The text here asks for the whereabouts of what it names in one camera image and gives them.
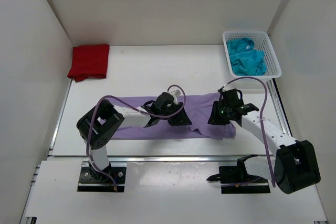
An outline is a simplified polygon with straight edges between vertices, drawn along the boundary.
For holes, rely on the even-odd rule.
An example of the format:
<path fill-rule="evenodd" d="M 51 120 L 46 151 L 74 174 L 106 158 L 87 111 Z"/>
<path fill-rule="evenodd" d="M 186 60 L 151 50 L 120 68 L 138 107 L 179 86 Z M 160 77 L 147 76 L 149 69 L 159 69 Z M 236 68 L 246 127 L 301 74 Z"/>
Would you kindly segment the purple t shirt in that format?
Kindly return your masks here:
<path fill-rule="evenodd" d="M 114 140 L 170 140 L 187 138 L 234 138 L 236 128 L 233 124 L 210 125 L 213 102 L 219 98 L 217 93 L 205 95 L 188 95 L 184 107 L 192 124 L 188 126 L 170 126 L 167 121 L 160 121 L 153 127 L 126 127 L 118 129 Z"/>

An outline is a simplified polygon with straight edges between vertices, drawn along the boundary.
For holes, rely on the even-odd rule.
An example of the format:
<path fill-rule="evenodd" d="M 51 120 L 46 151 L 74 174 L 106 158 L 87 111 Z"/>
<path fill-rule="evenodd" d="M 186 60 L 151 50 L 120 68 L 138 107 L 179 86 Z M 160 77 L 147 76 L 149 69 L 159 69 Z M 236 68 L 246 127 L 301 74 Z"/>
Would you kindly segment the teal t shirt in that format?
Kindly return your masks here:
<path fill-rule="evenodd" d="M 262 76 L 267 66 L 264 52 L 255 49 L 249 38 L 232 39 L 226 43 L 233 73 L 237 76 Z"/>

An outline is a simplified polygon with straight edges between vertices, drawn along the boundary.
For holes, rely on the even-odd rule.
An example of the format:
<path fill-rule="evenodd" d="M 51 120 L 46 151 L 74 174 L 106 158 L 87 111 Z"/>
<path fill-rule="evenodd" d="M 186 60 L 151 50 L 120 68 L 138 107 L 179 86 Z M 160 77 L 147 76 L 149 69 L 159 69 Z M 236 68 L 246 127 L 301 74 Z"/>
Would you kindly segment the red t shirt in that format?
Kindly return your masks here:
<path fill-rule="evenodd" d="M 72 63 L 67 77 L 76 82 L 87 78 L 106 78 L 109 49 L 110 46 L 107 44 L 73 47 Z"/>

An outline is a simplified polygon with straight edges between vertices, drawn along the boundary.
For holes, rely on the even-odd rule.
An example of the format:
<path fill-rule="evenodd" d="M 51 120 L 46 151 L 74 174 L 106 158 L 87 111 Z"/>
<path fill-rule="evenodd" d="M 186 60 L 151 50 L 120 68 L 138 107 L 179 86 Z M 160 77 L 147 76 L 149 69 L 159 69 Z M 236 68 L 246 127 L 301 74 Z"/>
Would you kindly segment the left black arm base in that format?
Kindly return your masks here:
<path fill-rule="evenodd" d="M 81 164 L 77 191 L 79 192 L 105 192 L 123 193 L 125 189 L 125 177 L 127 166 L 110 164 L 110 167 L 103 170 L 110 176 L 106 176 L 94 170 L 91 164 Z"/>

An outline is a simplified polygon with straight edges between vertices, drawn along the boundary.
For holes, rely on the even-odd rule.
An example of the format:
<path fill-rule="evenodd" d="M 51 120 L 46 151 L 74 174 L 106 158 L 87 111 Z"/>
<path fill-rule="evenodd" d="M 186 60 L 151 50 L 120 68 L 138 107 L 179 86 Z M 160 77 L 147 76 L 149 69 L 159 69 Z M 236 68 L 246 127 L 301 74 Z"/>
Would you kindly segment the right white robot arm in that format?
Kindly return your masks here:
<path fill-rule="evenodd" d="M 244 186 L 270 181 L 285 194 L 291 194 L 321 181 L 316 153 L 307 141 L 282 132 L 263 116 L 263 109 L 245 104 L 237 89 L 219 89 L 208 123 L 224 126 L 236 122 L 258 138 L 266 155 L 249 154 L 237 159 L 234 166 L 219 167 L 208 182 L 220 182 L 223 193 L 241 193 Z"/>

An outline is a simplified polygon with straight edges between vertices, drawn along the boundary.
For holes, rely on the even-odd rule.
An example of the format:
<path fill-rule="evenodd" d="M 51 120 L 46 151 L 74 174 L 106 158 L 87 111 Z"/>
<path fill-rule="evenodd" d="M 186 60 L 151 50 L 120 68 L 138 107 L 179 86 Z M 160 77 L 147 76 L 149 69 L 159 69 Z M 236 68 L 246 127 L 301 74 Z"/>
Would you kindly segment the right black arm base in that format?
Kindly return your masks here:
<path fill-rule="evenodd" d="M 219 173 L 210 175 L 207 182 L 220 182 L 221 194 L 269 194 L 268 180 L 250 175 L 246 171 L 245 162 L 258 157 L 250 154 L 237 159 L 235 166 L 220 166 Z"/>

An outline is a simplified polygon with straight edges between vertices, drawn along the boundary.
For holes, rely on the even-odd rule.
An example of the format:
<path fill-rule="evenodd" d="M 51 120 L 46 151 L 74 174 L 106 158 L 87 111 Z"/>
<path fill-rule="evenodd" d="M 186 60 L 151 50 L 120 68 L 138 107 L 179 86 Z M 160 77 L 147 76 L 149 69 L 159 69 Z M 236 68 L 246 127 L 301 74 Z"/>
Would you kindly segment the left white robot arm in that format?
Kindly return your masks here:
<path fill-rule="evenodd" d="M 192 122 L 184 106 L 186 95 L 181 90 L 167 91 L 155 100 L 139 107 L 131 106 L 119 98 L 107 95 L 77 122 L 80 136 L 86 143 L 86 154 L 92 167 L 92 176 L 105 182 L 110 176 L 107 143 L 118 129 L 128 127 L 152 127 L 160 120 L 170 126 L 187 126 Z"/>

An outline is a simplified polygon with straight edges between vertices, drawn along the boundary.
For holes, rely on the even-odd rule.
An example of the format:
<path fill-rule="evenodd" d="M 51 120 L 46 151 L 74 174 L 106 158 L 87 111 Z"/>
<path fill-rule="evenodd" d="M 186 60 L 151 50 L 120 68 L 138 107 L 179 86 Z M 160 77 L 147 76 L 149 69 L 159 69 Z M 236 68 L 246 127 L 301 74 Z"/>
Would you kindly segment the white plastic basket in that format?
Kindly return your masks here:
<path fill-rule="evenodd" d="M 268 34 L 260 30 L 229 30 L 222 34 L 229 73 L 263 82 L 281 77 L 282 71 Z"/>

